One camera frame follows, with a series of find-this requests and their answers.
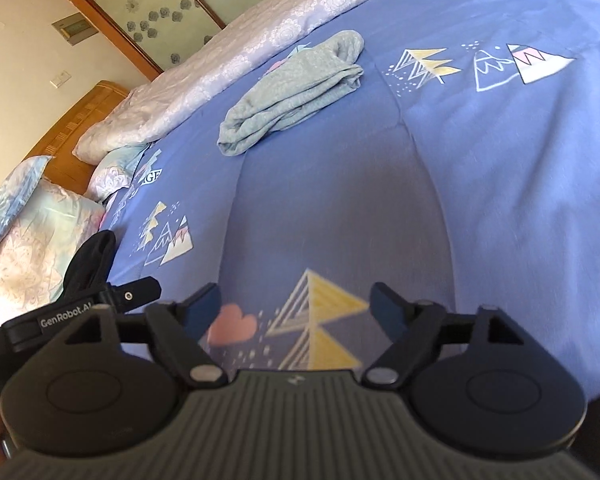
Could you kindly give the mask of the pale pink quilt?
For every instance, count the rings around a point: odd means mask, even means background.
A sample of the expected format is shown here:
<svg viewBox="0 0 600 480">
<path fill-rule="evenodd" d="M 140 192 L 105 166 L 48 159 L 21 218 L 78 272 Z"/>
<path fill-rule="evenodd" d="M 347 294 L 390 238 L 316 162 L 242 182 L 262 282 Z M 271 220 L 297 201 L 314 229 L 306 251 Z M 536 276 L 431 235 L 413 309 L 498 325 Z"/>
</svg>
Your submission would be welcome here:
<svg viewBox="0 0 600 480">
<path fill-rule="evenodd" d="M 244 154 L 216 141 L 228 110 L 266 72 L 342 30 L 365 41 L 358 90 Z M 234 220 L 287 194 L 419 200 L 464 289 L 509 249 L 600 299 L 600 0 L 263 0 L 186 62 L 135 88 L 80 137 L 97 166 L 148 145 L 114 228 L 116 283 L 158 278 L 171 299 L 205 282 L 238 299 L 253 250 Z"/>
</svg>

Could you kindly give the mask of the blue floral pillow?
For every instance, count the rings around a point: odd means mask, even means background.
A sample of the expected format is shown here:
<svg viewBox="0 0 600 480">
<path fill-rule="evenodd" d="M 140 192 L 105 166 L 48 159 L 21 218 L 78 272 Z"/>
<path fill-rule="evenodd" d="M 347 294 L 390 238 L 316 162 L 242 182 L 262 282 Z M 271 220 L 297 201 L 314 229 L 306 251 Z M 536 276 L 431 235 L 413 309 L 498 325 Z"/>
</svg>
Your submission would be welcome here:
<svg viewBox="0 0 600 480">
<path fill-rule="evenodd" d="M 50 155 L 25 159 L 0 185 L 0 243 L 42 180 Z"/>
</svg>

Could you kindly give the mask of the black folded garment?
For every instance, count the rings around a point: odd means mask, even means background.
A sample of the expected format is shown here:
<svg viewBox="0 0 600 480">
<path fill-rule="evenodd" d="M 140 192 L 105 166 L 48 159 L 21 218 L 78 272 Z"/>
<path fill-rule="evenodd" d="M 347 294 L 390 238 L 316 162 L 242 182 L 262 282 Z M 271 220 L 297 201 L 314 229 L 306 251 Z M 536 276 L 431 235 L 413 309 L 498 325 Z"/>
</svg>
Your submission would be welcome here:
<svg viewBox="0 0 600 480">
<path fill-rule="evenodd" d="M 81 292 L 105 284 L 116 250 L 117 239 L 110 230 L 99 231 L 86 240 L 68 265 L 58 300 L 73 299 Z"/>
</svg>

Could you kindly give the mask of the pink floral pillow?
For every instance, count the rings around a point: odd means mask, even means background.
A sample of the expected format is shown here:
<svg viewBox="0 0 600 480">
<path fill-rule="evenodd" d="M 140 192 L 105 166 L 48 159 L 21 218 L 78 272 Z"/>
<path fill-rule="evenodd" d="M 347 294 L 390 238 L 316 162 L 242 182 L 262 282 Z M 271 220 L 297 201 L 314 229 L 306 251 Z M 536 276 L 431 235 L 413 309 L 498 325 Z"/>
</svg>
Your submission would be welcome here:
<svg viewBox="0 0 600 480">
<path fill-rule="evenodd" d="M 0 243 L 0 325 L 55 301 L 68 265 L 105 208 L 41 181 Z"/>
</svg>

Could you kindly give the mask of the blue patterned bed cover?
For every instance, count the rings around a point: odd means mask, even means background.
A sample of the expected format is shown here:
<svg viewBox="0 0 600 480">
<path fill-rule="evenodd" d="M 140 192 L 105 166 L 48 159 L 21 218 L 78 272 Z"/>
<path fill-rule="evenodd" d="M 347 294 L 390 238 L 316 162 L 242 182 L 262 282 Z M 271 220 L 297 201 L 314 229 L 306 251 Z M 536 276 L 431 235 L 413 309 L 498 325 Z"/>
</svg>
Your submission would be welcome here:
<svg viewBox="0 0 600 480">
<path fill-rule="evenodd" d="M 499 307 L 600 396 L 600 0 L 370 0 L 306 44 L 348 29 L 361 84 L 306 122 L 221 154 L 258 67 L 146 152 L 110 280 L 218 284 L 230 372 L 364 370 L 377 282 Z"/>
</svg>

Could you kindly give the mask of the wooden headboard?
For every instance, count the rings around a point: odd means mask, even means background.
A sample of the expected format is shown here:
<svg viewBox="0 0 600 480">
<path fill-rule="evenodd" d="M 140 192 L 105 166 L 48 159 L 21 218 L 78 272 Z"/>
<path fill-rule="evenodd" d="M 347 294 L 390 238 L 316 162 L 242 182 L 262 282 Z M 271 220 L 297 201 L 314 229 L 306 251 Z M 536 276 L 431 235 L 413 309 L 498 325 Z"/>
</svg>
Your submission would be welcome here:
<svg viewBox="0 0 600 480">
<path fill-rule="evenodd" d="M 58 119 L 27 154 L 47 155 L 52 160 L 44 177 L 66 190 L 83 195 L 95 167 L 81 162 L 72 154 L 83 133 L 104 120 L 129 94 L 129 90 L 112 81 L 101 80 Z"/>
</svg>

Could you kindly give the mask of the grey wall panel box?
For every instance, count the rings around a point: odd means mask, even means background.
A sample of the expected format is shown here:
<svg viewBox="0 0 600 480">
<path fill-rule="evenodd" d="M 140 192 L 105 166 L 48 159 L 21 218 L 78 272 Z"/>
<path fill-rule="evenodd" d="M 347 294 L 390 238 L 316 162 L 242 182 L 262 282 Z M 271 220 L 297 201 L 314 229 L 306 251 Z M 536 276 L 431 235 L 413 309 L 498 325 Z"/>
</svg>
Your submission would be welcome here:
<svg viewBox="0 0 600 480">
<path fill-rule="evenodd" d="M 80 12 L 53 22 L 52 26 L 72 46 L 98 33 L 98 29 Z"/>
</svg>

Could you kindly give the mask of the grey pants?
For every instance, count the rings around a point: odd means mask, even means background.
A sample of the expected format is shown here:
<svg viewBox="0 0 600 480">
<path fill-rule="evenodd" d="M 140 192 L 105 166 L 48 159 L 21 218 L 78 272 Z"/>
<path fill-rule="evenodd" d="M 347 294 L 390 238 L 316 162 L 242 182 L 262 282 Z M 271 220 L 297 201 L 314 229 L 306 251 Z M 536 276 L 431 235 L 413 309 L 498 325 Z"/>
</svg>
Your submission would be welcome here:
<svg viewBox="0 0 600 480">
<path fill-rule="evenodd" d="M 299 125 L 358 90 L 364 47 L 358 32 L 342 30 L 288 55 L 228 110 L 216 141 L 221 154 L 244 154 L 270 134 Z"/>
</svg>

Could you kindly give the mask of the white wall switch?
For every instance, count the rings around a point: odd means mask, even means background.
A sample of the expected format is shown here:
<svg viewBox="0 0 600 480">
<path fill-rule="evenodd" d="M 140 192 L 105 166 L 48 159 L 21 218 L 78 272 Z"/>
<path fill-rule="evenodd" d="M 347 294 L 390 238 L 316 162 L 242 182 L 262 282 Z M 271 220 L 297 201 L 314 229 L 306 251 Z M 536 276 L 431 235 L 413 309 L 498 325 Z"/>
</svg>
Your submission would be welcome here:
<svg viewBox="0 0 600 480">
<path fill-rule="evenodd" d="M 53 79 L 50 80 L 50 84 L 55 89 L 59 89 L 70 79 L 71 79 L 71 74 L 68 73 L 66 70 L 63 70 L 60 74 L 58 74 L 57 76 L 55 76 Z"/>
</svg>

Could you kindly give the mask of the small floral pillow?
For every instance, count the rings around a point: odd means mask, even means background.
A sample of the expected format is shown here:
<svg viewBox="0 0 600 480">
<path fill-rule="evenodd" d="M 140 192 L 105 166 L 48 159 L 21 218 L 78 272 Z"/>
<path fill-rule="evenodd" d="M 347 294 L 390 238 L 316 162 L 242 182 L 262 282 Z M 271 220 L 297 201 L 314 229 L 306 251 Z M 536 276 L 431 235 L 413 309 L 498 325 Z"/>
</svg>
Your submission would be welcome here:
<svg viewBox="0 0 600 480">
<path fill-rule="evenodd" d="M 84 196 L 102 203 L 110 195 L 127 188 L 148 145 L 126 146 L 109 152 L 96 166 Z"/>
</svg>

